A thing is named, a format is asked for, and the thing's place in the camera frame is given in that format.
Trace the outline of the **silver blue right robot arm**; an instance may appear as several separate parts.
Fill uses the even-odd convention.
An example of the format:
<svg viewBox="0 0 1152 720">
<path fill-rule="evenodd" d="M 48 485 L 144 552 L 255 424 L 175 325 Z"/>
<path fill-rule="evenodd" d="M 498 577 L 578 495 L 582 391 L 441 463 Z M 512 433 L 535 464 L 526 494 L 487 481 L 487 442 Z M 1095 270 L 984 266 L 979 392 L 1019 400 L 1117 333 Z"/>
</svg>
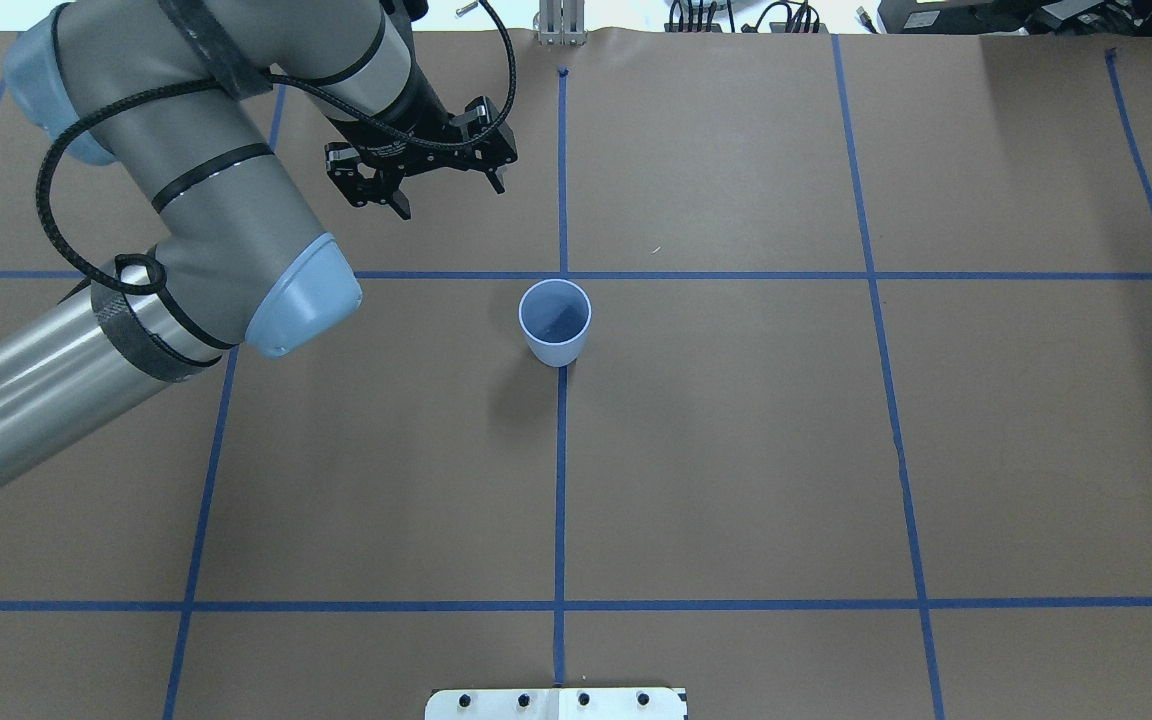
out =
<svg viewBox="0 0 1152 720">
<path fill-rule="evenodd" d="M 6 51 L 6 92 L 50 146 L 40 237 L 79 282 L 0 343 L 0 488 L 247 344 L 282 357 L 364 301 L 353 266 L 244 101 L 296 88 L 339 141 L 326 176 L 410 218 L 404 179 L 503 191 L 508 94 L 445 108 L 417 59 L 425 1 L 65 1 Z"/>
</svg>

